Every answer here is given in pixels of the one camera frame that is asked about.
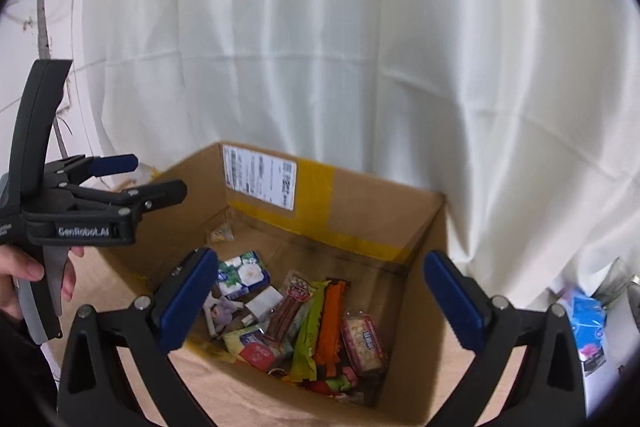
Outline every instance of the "hand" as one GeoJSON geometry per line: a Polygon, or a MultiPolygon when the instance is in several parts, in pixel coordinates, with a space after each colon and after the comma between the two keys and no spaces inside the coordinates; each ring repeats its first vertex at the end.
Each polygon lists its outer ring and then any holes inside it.
{"type": "MultiPolygon", "coordinates": [[[[71,247],[70,253],[78,257],[84,256],[82,247],[71,247]]],[[[0,312],[15,322],[24,317],[18,296],[15,293],[12,277],[39,281],[44,277],[44,268],[29,255],[15,247],[0,245],[0,312]]],[[[62,278],[61,295],[65,301],[70,301],[76,287],[76,270],[71,259],[66,260],[65,272],[62,278]]]]}

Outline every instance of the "metal bolt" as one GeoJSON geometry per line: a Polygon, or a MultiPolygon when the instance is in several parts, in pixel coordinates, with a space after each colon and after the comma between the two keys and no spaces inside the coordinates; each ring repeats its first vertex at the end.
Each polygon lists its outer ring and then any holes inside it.
{"type": "Polygon", "coordinates": [[[558,303],[551,305],[551,312],[556,317],[564,317],[564,315],[566,314],[566,310],[564,309],[564,306],[558,303]]]}
{"type": "Polygon", "coordinates": [[[78,317],[80,317],[81,319],[85,319],[89,315],[91,315],[92,311],[94,311],[94,309],[91,308],[91,306],[89,306],[89,304],[83,304],[82,306],[80,306],[78,308],[78,317]]]}
{"type": "Polygon", "coordinates": [[[141,295],[140,297],[136,297],[136,300],[133,301],[133,307],[137,310],[146,310],[151,305],[151,297],[147,295],[141,295]]]}
{"type": "Polygon", "coordinates": [[[505,310],[509,307],[509,300],[502,295],[495,295],[491,297],[491,304],[499,310],[505,310]]]}

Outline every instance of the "blue gripper pad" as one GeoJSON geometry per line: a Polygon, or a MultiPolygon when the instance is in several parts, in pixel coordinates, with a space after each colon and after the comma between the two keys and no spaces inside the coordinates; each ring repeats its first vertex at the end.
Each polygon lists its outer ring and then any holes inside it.
{"type": "Polygon", "coordinates": [[[87,172],[99,178],[100,176],[111,176],[121,174],[121,172],[131,172],[138,168],[138,158],[133,154],[123,154],[120,156],[105,156],[104,158],[94,158],[89,163],[87,172]]]}
{"type": "Polygon", "coordinates": [[[445,254],[438,251],[425,256],[423,270],[424,281],[460,345],[475,353],[482,351],[486,342],[485,320],[463,288],[465,278],[445,254]]]}
{"type": "Polygon", "coordinates": [[[202,304],[218,279],[218,256],[213,250],[207,250],[160,318],[158,346],[164,353],[182,347],[202,304]]]}

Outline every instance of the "black sleeve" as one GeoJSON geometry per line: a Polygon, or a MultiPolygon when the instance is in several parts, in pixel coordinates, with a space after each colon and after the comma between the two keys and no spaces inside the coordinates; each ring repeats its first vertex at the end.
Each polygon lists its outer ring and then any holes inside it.
{"type": "Polygon", "coordinates": [[[40,346],[26,325],[0,313],[0,425],[49,427],[56,414],[58,389],[40,346]]]}

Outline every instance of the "white curtain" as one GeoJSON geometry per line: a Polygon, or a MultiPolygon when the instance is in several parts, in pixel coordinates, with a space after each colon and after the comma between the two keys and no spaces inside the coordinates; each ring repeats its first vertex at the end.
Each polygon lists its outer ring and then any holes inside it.
{"type": "Polygon", "coordinates": [[[640,267],[639,22],[634,0],[84,0],[82,59],[105,149],[163,169],[236,140],[440,190],[453,259],[526,305],[640,267]]]}

